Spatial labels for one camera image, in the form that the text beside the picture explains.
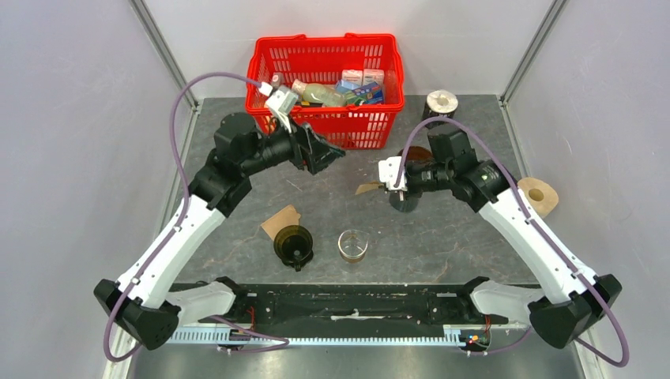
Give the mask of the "brown paper coffee filter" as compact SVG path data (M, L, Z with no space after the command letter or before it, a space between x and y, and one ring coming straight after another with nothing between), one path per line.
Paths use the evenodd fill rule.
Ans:
M383 190L385 189L385 184L378 181L367 182L359 185L355 191L355 195L360 195L367 193L373 190Z

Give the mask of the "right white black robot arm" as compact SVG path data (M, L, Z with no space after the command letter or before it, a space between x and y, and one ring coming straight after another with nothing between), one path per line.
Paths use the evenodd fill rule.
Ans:
M392 156L378 162L378 179L400 210L423 193L449 190L490 223L531 270L536 289L496 283L483 276L458 292L457 315L475 323L485 315L531 326L554 348L564 348L601 320L622 291L612 275L598 276L547 230L522 190L493 160L479 160L467 134L432 130L426 159Z

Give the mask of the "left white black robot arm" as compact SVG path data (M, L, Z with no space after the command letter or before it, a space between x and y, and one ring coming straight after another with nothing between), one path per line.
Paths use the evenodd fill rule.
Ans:
M266 134L246 113L225 116L213 140L205 165L154 243L117 280L101 280L94 289L113 322L148 350L164 345L182 325L211 316L234 323L247 315L241 287L228 278L184 291L171 288L198 247L251 191L252 175L284 162L317 174L345 155L306 122L290 119L287 127L277 124Z

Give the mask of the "brown dripper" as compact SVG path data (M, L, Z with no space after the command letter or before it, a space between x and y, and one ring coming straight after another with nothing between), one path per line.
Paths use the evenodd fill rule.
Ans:
M423 161L432 161L433 159L434 158L433 158L433 155L432 155L430 150L428 150L424 147L421 147L421 146L412 145L408 150L405 161L406 162L410 162L410 161L423 162Z

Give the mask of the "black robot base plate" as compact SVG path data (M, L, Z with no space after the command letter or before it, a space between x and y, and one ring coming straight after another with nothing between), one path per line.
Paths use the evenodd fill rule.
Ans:
M445 325L524 334L506 317L467 306L460 284L247 283L221 317L271 336L297 338L438 337Z

